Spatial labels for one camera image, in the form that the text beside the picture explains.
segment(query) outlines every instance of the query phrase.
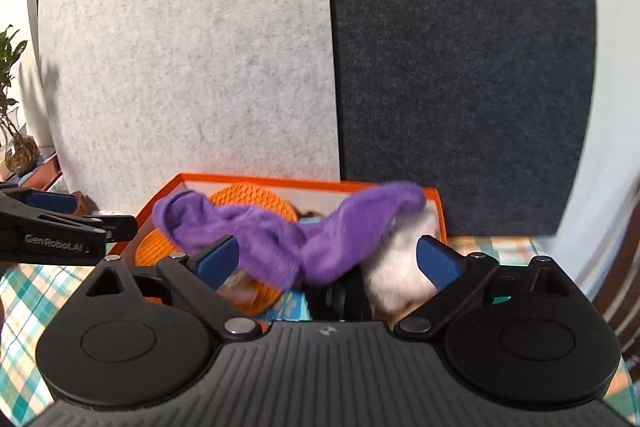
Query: white wall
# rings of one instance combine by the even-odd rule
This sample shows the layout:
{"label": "white wall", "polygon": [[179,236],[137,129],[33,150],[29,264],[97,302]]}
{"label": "white wall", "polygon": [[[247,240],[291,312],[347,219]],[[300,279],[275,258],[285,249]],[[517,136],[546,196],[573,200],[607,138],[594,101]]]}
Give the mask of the white wall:
{"label": "white wall", "polygon": [[[590,123],[571,198],[545,248],[590,293],[598,274],[584,274],[610,243],[620,207],[640,174],[640,0],[596,0],[596,72]],[[603,263],[596,268],[600,273]]]}
{"label": "white wall", "polygon": [[20,30],[15,36],[14,44],[21,40],[28,41],[27,48],[12,70],[17,77],[17,82],[14,81],[10,92],[11,96],[20,103],[18,121],[20,124],[27,123],[27,131],[36,139],[38,145],[51,146],[53,140],[46,117],[38,61],[33,47],[33,37],[37,39],[38,32],[35,0],[0,0],[0,31],[9,24]]}

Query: purple cloth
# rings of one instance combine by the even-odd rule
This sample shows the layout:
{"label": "purple cloth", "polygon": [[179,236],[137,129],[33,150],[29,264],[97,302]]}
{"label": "purple cloth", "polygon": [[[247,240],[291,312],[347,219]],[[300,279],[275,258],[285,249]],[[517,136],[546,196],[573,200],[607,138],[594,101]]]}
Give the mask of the purple cloth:
{"label": "purple cloth", "polygon": [[232,234],[240,246],[239,266],[286,289],[298,275],[317,285],[338,279],[373,253],[395,217],[417,214],[425,204],[418,185],[393,182],[355,192],[318,223],[292,223],[251,204],[214,206],[188,190],[159,200],[152,219],[188,255]]}

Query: white fur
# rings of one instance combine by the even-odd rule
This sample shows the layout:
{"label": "white fur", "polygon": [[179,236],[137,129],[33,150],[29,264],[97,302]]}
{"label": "white fur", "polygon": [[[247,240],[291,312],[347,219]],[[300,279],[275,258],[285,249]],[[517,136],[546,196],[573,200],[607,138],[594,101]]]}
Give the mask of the white fur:
{"label": "white fur", "polygon": [[421,214],[399,217],[378,249],[362,263],[365,288],[376,314],[394,315],[412,302],[425,302],[436,287],[418,268],[418,239],[438,233],[438,214],[428,201]]}

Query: black felt panel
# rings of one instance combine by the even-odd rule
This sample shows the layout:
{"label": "black felt panel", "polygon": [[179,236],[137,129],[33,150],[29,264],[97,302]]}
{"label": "black felt panel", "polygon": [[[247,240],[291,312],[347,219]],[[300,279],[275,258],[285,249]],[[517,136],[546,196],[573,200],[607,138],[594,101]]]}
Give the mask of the black felt panel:
{"label": "black felt panel", "polygon": [[450,233],[554,233],[590,108],[594,0],[332,3],[343,179],[438,188]]}

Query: gray felt board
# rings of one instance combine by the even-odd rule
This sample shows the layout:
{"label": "gray felt board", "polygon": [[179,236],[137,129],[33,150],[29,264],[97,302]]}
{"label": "gray felt board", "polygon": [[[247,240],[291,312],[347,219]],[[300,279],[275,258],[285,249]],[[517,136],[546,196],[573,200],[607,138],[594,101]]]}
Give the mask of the gray felt board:
{"label": "gray felt board", "polygon": [[339,179],[329,0],[40,0],[70,190],[137,213],[178,172]]}
{"label": "gray felt board", "polygon": [[332,0],[342,177],[440,190],[453,234],[548,234],[582,149],[595,0]]}

